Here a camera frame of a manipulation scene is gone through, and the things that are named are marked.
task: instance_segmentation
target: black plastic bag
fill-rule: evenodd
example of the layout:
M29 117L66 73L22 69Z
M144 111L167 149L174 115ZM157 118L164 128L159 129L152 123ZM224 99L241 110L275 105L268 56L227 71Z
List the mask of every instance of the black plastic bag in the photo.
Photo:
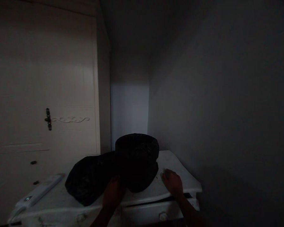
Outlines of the black plastic bag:
M146 189L158 172L158 141L144 134L120 137L116 151L88 156L76 163L65 182L67 192L84 206L91 205L105 190L110 179L121 176L131 192Z
M91 205L105 190L110 179L118 174L115 152L88 156L77 162L70 171L65 187L79 203Z

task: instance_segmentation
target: white wall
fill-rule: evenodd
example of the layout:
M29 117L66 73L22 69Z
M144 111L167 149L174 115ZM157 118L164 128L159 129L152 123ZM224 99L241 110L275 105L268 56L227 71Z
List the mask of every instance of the white wall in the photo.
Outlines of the white wall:
M180 14L152 59L148 134L202 183L209 226L284 226L284 3Z
M110 57L111 145L130 133L147 134L150 61L146 55Z

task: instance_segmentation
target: door handle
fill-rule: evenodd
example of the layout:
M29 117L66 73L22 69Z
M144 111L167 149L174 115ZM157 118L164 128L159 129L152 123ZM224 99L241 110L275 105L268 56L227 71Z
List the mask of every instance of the door handle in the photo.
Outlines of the door handle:
M51 119L50 119L50 109L46 108L46 118L44 119L47 122L48 130L51 131Z

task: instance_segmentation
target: white wardrobe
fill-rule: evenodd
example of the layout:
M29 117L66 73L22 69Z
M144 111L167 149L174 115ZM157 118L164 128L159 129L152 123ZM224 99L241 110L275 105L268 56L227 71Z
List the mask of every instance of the white wardrobe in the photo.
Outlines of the white wardrobe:
M51 174L111 150L98 1L0 0L0 225Z

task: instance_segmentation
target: hand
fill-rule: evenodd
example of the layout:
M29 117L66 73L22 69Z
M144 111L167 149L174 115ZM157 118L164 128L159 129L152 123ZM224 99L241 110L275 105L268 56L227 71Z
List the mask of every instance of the hand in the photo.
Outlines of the hand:
M174 171L166 169L162 178L165 187L174 197L183 194L181 178Z
M121 185L120 177L115 176L111 178L104 191L102 207L116 209L122 201L124 194L125 187Z

